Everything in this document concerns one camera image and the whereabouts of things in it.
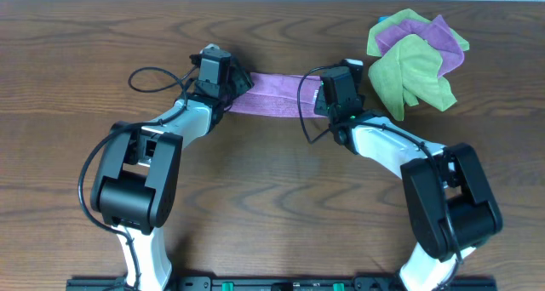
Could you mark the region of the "purple microfiber cloth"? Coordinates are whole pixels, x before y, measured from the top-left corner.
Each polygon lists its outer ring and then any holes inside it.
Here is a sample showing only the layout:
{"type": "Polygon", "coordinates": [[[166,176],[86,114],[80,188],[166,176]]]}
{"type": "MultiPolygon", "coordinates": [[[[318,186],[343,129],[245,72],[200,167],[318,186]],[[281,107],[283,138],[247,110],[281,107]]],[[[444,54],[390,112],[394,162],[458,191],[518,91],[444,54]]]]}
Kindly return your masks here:
{"type": "Polygon", "coordinates": [[[251,72],[250,77],[254,87],[233,102],[231,112],[289,118],[299,117],[300,107],[303,117],[318,117],[313,110],[320,87],[319,76],[305,79],[301,87],[300,104],[297,104],[297,90],[302,76],[251,72]]]}

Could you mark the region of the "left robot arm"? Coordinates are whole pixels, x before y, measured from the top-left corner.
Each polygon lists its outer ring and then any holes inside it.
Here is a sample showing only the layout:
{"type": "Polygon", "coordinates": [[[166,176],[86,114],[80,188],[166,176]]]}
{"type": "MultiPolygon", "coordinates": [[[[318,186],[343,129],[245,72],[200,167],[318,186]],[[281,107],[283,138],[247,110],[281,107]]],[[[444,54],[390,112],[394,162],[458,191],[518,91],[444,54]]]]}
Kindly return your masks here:
{"type": "Polygon", "coordinates": [[[220,48],[191,57],[197,77],[177,77],[181,95],[148,122],[112,125],[92,151],[101,159],[85,215],[101,213],[101,229],[116,234],[128,267],[125,290],[164,290],[172,264],[163,226],[173,208],[181,153],[208,134],[240,95],[253,87],[238,60],[220,48]]]}

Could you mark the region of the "green cloth back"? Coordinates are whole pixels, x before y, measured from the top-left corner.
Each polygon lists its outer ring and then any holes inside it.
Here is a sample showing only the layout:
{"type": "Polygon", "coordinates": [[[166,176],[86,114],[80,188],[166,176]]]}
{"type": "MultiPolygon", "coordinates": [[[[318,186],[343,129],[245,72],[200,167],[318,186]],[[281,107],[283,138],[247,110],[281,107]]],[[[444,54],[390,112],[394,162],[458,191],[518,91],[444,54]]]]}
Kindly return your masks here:
{"type": "MultiPolygon", "coordinates": [[[[374,25],[370,31],[368,36],[368,42],[367,42],[367,55],[375,56],[375,57],[381,57],[383,54],[380,53],[379,48],[377,46],[375,36],[380,32],[384,31],[387,27],[393,26],[394,24],[398,24],[401,22],[402,19],[415,19],[422,22],[431,22],[432,20],[426,19],[419,15],[416,11],[412,9],[404,9],[399,11],[396,14],[392,14],[389,16],[387,20],[384,20],[383,22],[378,22],[376,25],[374,25]]],[[[464,52],[468,51],[470,49],[469,41],[460,36],[456,31],[454,31],[452,28],[451,30],[454,32],[455,38],[458,40],[458,42],[462,45],[464,48],[464,52]]]]}

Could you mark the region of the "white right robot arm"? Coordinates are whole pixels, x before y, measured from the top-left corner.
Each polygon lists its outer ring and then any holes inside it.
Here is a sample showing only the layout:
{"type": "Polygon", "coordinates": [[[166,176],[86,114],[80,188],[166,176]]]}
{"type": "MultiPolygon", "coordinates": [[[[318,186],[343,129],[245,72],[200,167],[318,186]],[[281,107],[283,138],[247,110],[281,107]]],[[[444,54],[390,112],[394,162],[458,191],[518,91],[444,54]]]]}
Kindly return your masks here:
{"type": "Polygon", "coordinates": [[[350,152],[379,163],[402,181],[416,246],[393,274],[355,278],[356,290],[495,290],[492,277],[457,277],[463,261],[502,230],[502,215],[476,151],[445,146],[364,109],[364,65],[344,59],[320,66],[314,111],[350,152]]]}

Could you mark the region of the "purple cloth in pile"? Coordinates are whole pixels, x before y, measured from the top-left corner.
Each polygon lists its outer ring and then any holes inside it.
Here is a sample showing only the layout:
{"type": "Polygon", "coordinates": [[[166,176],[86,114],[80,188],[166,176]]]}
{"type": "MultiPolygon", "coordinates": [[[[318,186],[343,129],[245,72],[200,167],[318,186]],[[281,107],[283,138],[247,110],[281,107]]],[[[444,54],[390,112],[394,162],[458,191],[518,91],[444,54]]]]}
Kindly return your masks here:
{"type": "Polygon", "coordinates": [[[455,38],[441,15],[431,22],[422,22],[415,19],[402,19],[400,23],[380,31],[375,40],[381,54],[385,54],[394,44],[411,34],[425,40],[429,46],[437,50],[442,58],[438,76],[455,70],[464,59],[464,48],[455,38]]]}

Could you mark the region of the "green cloth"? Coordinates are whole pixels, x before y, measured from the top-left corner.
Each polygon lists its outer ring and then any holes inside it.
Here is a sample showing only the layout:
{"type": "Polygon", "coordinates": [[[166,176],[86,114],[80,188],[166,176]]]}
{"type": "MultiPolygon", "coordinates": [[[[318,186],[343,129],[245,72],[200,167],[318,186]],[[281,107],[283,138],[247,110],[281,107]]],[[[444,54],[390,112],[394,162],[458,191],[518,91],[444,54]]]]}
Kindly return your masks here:
{"type": "MultiPolygon", "coordinates": [[[[426,19],[419,15],[416,11],[412,9],[404,9],[399,11],[396,14],[392,14],[389,16],[387,20],[384,20],[383,22],[378,22],[376,25],[374,25],[370,31],[368,36],[368,42],[367,42],[367,55],[375,56],[375,57],[381,57],[383,54],[380,53],[379,48],[377,46],[375,36],[380,32],[384,31],[387,27],[393,26],[394,24],[398,24],[401,22],[402,19],[415,19],[422,22],[431,22],[432,20],[426,19]]],[[[464,52],[468,51],[470,49],[469,41],[460,36],[456,31],[454,31],[452,28],[451,30],[454,32],[455,38],[458,40],[458,42],[462,45],[464,48],[464,52]]]]}
{"type": "Polygon", "coordinates": [[[411,34],[371,65],[369,79],[393,119],[402,121],[404,108],[420,100],[439,111],[456,103],[449,81],[439,75],[442,63],[438,50],[411,34]]]}

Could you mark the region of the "green cloth front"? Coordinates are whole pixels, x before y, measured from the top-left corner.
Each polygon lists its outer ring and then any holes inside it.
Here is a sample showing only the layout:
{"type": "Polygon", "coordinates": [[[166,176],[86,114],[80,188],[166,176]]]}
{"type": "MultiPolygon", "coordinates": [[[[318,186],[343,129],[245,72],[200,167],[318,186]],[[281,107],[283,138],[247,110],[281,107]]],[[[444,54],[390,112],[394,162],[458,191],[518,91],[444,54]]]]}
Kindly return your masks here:
{"type": "Polygon", "coordinates": [[[438,50],[411,34],[371,65],[369,79],[393,119],[402,121],[404,108],[420,100],[439,111],[456,103],[449,81],[439,75],[442,63],[438,50]]]}

